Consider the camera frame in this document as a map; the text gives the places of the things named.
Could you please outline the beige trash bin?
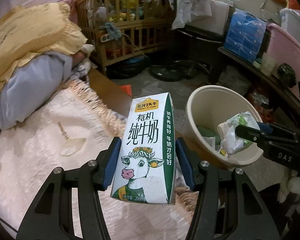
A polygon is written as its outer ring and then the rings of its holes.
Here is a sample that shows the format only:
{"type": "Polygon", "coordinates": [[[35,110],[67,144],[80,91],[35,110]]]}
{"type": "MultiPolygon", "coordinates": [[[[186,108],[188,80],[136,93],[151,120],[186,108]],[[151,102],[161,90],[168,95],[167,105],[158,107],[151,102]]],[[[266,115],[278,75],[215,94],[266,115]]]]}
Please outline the beige trash bin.
{"type": "Polygon", "coordinates": [[[226,169],[248,166],[263,154],[255,143],[241,152],[224,157],[210,147],[197,128],[201,125],[216,132],[219,124],[246,111],[249,111],[257,122],[262,122],[252,104],[233,90],[214,85],[200,87],[191,93],[186,104],[187,132],[185,137],[197,144],[199,157],[213,165],[226,169]]]}

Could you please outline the blue plastic wrapped pack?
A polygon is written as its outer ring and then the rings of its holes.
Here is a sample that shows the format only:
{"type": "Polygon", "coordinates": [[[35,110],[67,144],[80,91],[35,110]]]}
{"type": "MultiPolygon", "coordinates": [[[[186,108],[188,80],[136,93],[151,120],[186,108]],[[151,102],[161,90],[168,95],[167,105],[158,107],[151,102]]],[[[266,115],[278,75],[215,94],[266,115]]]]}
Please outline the blue plastic wrapped pack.
{"type": "Polygon", "coordinates": [[[244,10],[235,9],[224,42],[224,49],[253,63],[261,47],[266,22],[244,10]]]}

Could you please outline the yellow blanket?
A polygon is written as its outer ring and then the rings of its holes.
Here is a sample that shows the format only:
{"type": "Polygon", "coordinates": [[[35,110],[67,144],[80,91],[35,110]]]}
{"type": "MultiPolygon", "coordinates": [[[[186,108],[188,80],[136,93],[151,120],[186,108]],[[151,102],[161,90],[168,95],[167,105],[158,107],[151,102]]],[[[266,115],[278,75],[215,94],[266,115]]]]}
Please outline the yellow blanket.
{"type": "Polygon", "coordinates": [[[0,19],[0,92],[16,68],[47,51],[65,55],[87,42],[81,28],[70,21],[67,3],[16,7],[0,19]]]}

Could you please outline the green cloth rag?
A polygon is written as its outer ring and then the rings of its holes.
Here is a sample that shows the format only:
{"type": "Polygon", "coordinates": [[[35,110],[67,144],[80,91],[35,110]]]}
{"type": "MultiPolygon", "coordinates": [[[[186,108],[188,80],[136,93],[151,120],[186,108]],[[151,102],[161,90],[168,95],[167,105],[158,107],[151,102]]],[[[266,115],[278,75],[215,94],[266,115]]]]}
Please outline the green cloth rag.
{"type": "Polygon", "coordinates": [[[208,137],[208,138],[215,137],[216,144],[220,144],[221,143],[220,136],[217,133],[215,133],[215,132],[213,132],[213,131],[205,128],[202,125],[198,125],[197,129],[200,132],[200,134],[201,134],[202,137],[208,137]]]}

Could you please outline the wooden baby crib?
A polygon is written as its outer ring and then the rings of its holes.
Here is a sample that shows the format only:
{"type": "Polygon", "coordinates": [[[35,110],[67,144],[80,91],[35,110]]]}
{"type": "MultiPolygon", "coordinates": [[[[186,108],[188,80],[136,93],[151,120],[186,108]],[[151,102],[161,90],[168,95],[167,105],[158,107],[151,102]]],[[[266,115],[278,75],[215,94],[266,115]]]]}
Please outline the wooden baby crib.
{"type": "Polygon", "coordinates": [[[103,73],[156,50],[175,18],[168,0],[76,0],[76,9],[78,25],[95,47],[91,58],[103,73]]]}

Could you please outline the lavender grey duvet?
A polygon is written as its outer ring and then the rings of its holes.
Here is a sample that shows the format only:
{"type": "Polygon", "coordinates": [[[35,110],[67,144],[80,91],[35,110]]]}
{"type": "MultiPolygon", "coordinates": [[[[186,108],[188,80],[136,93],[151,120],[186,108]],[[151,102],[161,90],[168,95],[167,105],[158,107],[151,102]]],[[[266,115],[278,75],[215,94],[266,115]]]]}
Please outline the lavender grey duvet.
{"type": "Polygon", "coordinates": [[[48,51],[17,68],[0,92],[0,133],[23,122],[71,75],[72,57],[48,51]]]}

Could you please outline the pink storage bin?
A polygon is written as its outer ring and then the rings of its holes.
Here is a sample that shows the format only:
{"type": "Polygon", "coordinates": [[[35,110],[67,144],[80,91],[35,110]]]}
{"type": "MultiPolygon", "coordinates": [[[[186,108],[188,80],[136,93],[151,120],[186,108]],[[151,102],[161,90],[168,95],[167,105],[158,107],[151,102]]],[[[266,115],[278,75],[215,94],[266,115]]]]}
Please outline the pink storage bin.
{"type": "Polygon", "coordinates": [[[267,25],[270,38],[266,54],[275,61],[275,67],[271,75],[279,79],[277,69],[285,63],[291,66],[295,72],[296,83],[300,81],[300,43],[278,25],[267,25]]]}

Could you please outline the white tissue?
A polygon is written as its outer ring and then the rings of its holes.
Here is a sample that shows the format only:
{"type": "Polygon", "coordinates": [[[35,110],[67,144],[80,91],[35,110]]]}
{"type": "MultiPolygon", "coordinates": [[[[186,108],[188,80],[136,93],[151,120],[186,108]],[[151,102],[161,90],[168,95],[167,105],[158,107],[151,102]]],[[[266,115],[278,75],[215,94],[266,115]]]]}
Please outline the white tissue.
{"type": "Polygon", "coordinates": [[[234,115],[217,126],[217,132],[221,139],[221,148],[228,155],[236,154],[248,148],[252,142],[247,139],[238,137],[235,133],[237,126],[243,125],[260,130],[257,121],[249,111],[241,112],[234,115]]]}

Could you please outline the green white milk carton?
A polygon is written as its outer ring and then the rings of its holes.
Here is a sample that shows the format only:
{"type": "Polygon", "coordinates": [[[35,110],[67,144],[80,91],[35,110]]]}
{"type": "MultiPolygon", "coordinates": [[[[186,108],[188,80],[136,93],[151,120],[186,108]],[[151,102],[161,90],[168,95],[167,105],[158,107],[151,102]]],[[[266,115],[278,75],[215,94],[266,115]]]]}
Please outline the green white milk carton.
{"type": "Polygon", "coordinates": [[[169,93],[132,101],[111,197],[124,202],[174,202],[175,132],[169,93]]]}

